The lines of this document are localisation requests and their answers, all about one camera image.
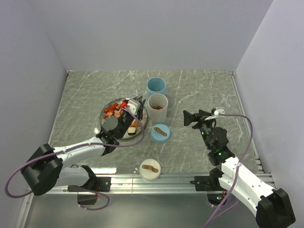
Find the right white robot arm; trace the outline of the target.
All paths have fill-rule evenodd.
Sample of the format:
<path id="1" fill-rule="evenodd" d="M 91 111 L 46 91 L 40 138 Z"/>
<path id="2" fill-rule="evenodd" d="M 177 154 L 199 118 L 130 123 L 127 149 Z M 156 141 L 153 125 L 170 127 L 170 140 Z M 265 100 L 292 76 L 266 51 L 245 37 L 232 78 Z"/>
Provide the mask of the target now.
<path id="1" fill-rule="evenodd" d="M 219 208 L 234 195 L 256 218 L 260 228 L 287 228 L 294 224 L 295 214 L 289 195 L 283 189 L 275 189 L 266 184 L 248 168 L 241 158 L 228 148 L 227 130 L 216 126 L 216 119 L 226 117 L 223 109 L 213 108 L 211 112 L 199 110 L 191 114 L 184 110 L 184 126 L 194 123 L 206 148 L 210 151 L 208 158 L 214 166 L 209 176 L 195 176 L 191 181 L 196 191 L 226 190 L 220 199 Z"/>

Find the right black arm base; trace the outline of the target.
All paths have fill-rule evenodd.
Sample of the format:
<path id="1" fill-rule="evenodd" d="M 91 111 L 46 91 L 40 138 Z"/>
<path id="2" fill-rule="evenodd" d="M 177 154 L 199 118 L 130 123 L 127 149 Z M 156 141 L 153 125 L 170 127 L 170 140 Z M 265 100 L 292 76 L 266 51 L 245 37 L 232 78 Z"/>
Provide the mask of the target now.
<path id="1" fill-rule="evenodd" d="M 214 206 L 218 206 L 226 195 L 226 190 L 220 187 L 219 182 L 209 176 L 195 176 L 190 184 L 195 185 L 195 191 L 206 192 L 207 201 Z"/>

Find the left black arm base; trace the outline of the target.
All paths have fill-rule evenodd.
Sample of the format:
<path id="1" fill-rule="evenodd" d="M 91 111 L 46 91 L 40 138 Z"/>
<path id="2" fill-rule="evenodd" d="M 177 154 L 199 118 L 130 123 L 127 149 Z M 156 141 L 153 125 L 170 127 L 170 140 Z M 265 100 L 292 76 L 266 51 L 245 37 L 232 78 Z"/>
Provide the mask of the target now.
<path id="1" fill-rule="evenodd" d="M 110 191 L 111 177 L 90 178 L 83 186 L 68 185 L 68 192 L 77 193 L 77 202 L 81 207 L 94 206 L 98 199 L 105 198 L 106 202 L 102 208 L 110 203 L 110 198 L 105 194 Z"/>

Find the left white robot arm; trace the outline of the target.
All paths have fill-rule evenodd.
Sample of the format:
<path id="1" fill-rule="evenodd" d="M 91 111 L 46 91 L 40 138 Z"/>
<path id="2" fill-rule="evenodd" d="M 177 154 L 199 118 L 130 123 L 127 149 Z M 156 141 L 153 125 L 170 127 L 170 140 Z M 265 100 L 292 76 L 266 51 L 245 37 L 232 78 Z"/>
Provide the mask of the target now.
<path id="1" fill-rule="evenodd" d="M 100 132 L 84 142 L 65 147 L 40 146 L 20 170 L 36 196 L 43 195 L 53 187 L 78 186 L 85 191 L 98 191 L 101 183 L 87 165 L 73 167 L 79 161 L 101 157 L 122 147 L 118 142 L 134 120 L 143 116 L 145 100 L 141 95 L 122 102 L 120 117 L 109 116 L 101 125 Z"/>

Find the white lid brown handle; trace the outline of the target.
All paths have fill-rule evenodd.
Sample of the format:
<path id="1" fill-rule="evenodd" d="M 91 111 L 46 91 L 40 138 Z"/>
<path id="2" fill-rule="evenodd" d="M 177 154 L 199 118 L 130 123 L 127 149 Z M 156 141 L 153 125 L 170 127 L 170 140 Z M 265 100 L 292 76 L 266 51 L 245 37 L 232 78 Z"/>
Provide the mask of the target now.
<path id="1" fill-rule="evenodd" d="M 139 174 L 145 181 L 155 181 L 161 175 L 162 169 L 160 163 L 155 159 L 144 160 L 139 168 Z"/>

